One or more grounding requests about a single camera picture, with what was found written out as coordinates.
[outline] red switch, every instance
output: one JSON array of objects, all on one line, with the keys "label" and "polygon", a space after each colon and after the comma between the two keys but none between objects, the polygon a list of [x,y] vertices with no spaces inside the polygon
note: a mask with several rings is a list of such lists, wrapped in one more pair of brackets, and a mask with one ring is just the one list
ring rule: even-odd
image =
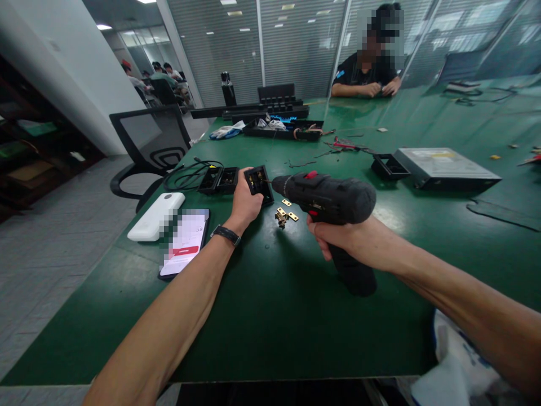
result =
[{"label": "red switch", "polygon": [[304,179],[313,179],[317,176],[317,171],[312,171],[304,177]]}]

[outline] gray floor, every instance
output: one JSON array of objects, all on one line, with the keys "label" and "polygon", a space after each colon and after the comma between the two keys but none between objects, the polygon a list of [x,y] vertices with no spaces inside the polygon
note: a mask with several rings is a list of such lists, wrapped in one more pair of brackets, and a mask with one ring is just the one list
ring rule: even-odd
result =
[{"label": "gray floor", "polygon": [[[192,139],[207,120],[184,116]],[[131,160],[107,158],[0,224],[0,380],[15,365],[135,215],[135,200],[117,197],[109,181]],[[122,183],[142,193],[155,175]],[[173,386],[158,404],[174,404]],[[79,405],[87,386],[0,387],[0,406]]]}]

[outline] watch strap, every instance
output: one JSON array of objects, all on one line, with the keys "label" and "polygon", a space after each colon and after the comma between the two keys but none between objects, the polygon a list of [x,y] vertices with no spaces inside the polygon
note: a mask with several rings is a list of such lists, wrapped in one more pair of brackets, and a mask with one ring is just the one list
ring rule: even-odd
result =
[{"label": "watch strap", "polygon": [[218,224],[216,226],[216,228],[214,229],[210,237],[212,238],[214,234],[221,235],[222,237],[227,238],[229,241],[233,243],[234,246],[237,246],[238,244],[241,243],[241,238],[238,235],[236,235],[229,228],[222,227],[221,224]]}]

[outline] brass terminal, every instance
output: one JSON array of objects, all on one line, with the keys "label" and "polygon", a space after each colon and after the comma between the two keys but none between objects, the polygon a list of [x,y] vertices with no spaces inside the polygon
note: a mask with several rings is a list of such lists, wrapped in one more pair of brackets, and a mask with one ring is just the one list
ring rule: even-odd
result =
[{"label": "brass terminal", "polygon": [[281,215],[280,213],[275,213],[275,214],[274,214],[274,218],[276,218],[276,219],[278,220],[278,226],[279,226],[279,228],[281,228],[281,229],[286,228],[287,215],[286,215],[286,217],[284,217],[284,216]]}]

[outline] green table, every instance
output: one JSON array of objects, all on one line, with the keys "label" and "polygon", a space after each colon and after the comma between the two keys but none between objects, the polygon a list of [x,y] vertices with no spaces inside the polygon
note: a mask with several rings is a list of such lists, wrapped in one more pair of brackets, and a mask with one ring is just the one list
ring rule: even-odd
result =
[{"label": "green table", "polygon": [[[353,138],[381,153],[402,146],[450,147],[504,178],[485,193],[492,201],[539,215],[540,171],[517,163],[541,144],[535,95],[503,104],[464,107],[426,93],[403,90],[392,100],[331,99],[311,105],[310,118],[325,119],[325,129]],[[211,130],[223,125],[216,120]],[[386,133],[377,132],[386,127]],[[355,176],[378,190],[375,214],[391,229],[506,295],[541,310],[537,266],[540,234],[471,213],[470,195],[418,191],[410,181],[386,183],[370,170],[362,152],[313,157],[328,151],[323,140],[303,143],[249,138],[207,141],[193,157],[225,166],[265,165],[271,177],[298,169],[284,164],[317,161],[334,177]],[[510,149],[508,144],[519,144]],[[501,155],[493,161],[491,155]],[[285,230],[274,213],[281,197],[264,208],[245,233],[225,272],[210,317],[173,381],[247,381],[422,374],[434,366],[433,307],[393,276],[378,272],[378,291],[370,298],[348,294],[332,263],[321,252],[300,217]],[[187,193],[184,209],[209,208],[210,229],[223,223],[232,196]],[[83,285],[69,298],[3,385],[89,383],[152,300],[166,286],[156,278],[158,243],[137,244],[126,228]]]}]

